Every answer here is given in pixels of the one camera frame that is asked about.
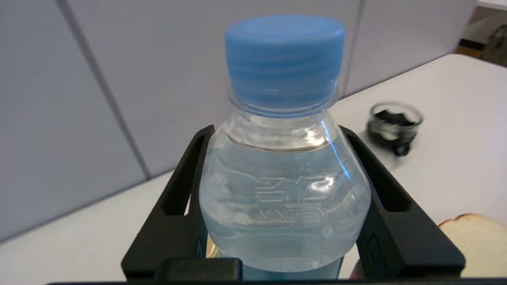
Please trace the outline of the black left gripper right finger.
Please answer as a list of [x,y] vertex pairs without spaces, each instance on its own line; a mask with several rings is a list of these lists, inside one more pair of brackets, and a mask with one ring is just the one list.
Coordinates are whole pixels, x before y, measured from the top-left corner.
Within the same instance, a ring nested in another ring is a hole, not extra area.
[[460,277],[466,259],[360,137],[342,127],[371,186],[356,246],[365,278]]

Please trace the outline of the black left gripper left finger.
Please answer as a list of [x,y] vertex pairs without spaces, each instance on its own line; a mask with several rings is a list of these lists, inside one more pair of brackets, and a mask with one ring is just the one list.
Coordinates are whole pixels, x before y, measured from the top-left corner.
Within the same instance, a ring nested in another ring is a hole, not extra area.
[[208,231],[198,202],[199,186],[214,125],[199,130],[121,261],[128,280],[151,279],[163,261],[204,258]]

